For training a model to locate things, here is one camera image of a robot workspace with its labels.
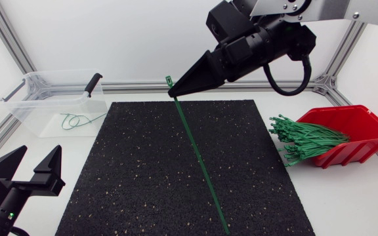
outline robotic arm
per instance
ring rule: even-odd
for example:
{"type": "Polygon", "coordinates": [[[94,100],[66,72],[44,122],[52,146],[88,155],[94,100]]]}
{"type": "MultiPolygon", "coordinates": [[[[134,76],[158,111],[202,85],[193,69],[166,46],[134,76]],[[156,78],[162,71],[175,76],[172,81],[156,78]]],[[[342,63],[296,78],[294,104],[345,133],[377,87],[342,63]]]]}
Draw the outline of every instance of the robotic arm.
{"type": "Polygon", "coordinates": [[[218,41],[169,90],[170,97],[215,89],[263,67],[272,88],[285,96],[302,92],[311,76],[308,55],[316,36],[300,22],[351,19],[378,24],[378,2],[370,0],[233,0],[223,1],[207,17],[218,41]],[[268,64],[288,55],[301,60],[304,78],[293,91],[282,90],[268,64]]]}

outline black cable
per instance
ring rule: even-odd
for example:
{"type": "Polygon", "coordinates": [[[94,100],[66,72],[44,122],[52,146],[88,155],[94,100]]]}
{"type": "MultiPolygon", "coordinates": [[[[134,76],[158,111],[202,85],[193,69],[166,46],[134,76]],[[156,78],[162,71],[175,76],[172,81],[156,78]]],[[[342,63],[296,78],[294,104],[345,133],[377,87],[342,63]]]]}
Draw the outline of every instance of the black cable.
{"type": "Polygon", "coordinates": [[[308,58],[308,55],[303,57],[303,67],[304,67],[304,78],[301,85],[296,88],[293,91],[285,91],[282,90],[275,82],[274,78],[272,77],[272,74],[270,73],[269,65],[266,64],[263,66],[263,70],[265,72],[266,77],[268,78],[268,81],[270,83],[270,86],[279,94],[284,96],[294,96],[302,92],[306,87],[308,82],[310,81],[310,76],[312,75],[312,66],[310,65],[310,59],[308,58]]]}
{"type": "Polygon", "coordinates": [[[26,231],[24,231],[23,229],[20,229],[18,227],[12,227],[11,228],[11,233],[15,234],[15,235],[18,235],[18,236],[30,236],[26,231]]]}

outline container handle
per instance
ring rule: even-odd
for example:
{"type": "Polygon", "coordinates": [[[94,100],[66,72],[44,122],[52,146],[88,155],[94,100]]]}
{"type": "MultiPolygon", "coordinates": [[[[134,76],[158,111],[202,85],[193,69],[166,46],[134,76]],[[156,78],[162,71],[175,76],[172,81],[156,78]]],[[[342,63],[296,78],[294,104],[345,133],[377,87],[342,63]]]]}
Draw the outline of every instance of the container handle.
{"type": "Polygon", "coordinates": [[[93,89],[95,89],[97,83],[98,83],[98,80],[103,78],[103,76],[99,73],[95,73],[93,75],[93,78],[91,78],[90,80],[90,83],[85,87],[85,90],[86,92],[89,92],[89,98],[91,98],[91,92],[93,91],[93,89]]]}

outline green cable tie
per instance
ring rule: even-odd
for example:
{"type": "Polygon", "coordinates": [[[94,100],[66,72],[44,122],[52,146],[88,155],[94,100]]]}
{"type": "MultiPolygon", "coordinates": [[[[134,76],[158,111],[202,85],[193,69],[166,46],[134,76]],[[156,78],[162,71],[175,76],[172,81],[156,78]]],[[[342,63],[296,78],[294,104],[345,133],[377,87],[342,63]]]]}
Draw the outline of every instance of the green cable tie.
{"type": "MultiPolygon", "coordinates": [[[[173,87],[173,81],[171,80],[170,76],[167,76],[165,78],[165,80],[167,81],[167,84],[169,85],[170,88],[173,87]]],[[[176,104],[177,111],[178,111],[178,113],[180,115],[180,118],[182,119],[183,126],[186,129],[186,133],[189,136],[189,139],[190,139],[190,142],[192,143],[192,147],[194,148],[196,157],[198,158],[198,161],[199,161],[199,163],[201,165],[203,175],[205,176],[205,179],[207,180],[209,191],[211,192],[211,195],[213,196],[215,206],[217,207],[218,213],[220,215],[222,226],[224,227],[224,230],[225,230],[226,234],[229,235],[230,232],[229,232],[229,230],[227,228],[227,223],[226,223],[226,220],[224,219],[224,214],[222,213],[222,210],[221,210],[221,207],[220,207],[220,203],[218,202],[218,198],[215,195],[213,184],[211,183],[211,180],[209,178],[207,169],[206,169],[205,164],[203,163],[203,160],[201,158],[201,153],[200,153],[200,151],[199,151],[199,149],[198,149],[198,147],[197,147],[197,145],[195,143],[195,140],[194,140],[194,137],[192,136],[192,133],[190,132],[188,123],[186,122],[186,118],[184,117],[183,110],[182,110],[182,108],[180,106],[180,103],[179,103],[179,101],[177,100],[176,97],[174,97],[174,99],[175,99],[175,104],[176,104]]]]}

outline aluminum frame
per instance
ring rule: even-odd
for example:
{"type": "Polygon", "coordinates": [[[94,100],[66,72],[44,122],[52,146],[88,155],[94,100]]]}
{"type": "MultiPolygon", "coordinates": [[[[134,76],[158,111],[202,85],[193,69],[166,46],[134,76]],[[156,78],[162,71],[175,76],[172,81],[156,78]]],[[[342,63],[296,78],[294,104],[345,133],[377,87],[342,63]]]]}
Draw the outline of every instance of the aluminum frame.
{"type": "MultiPolygon", "coordinates": [[[[306,90],[314,91],[324,95],[334,106],[351,105],[336,87],[336,77],[342,69],[344,63],[352,52],[355,44],[359,40],[362,32],[366,27],[363,22],[351,22],[347,29],[341,44],[336,50],[331,62],[324,73],[309,82],[306,90]]],[[[4,42],[7,50],[10,52],[14,61],[23,73],[35,71],[32,60],[27,55],[25,48],[22,46],[14,29],[9,23],[0,4],[0,38],[4,42]]],[[[283,89],[297,88],[301,81],[278,81],[283,89]]],[[[165,83],[104,83],[103,91],[106,94],[120,93],[153,93],[167,92],[168,86],[165,83]]],[[[226,83],[220,88],[212,90],[213,92],[247,92],[247,91],[272,91],[272,87],[268,81],[236,81],[234,83],[226,83]]],[[[7,116],[0,124],[0,149],[4,143],[10,138],[11,134],[20,126],[20,122],[12,115],[7,116]]]]}

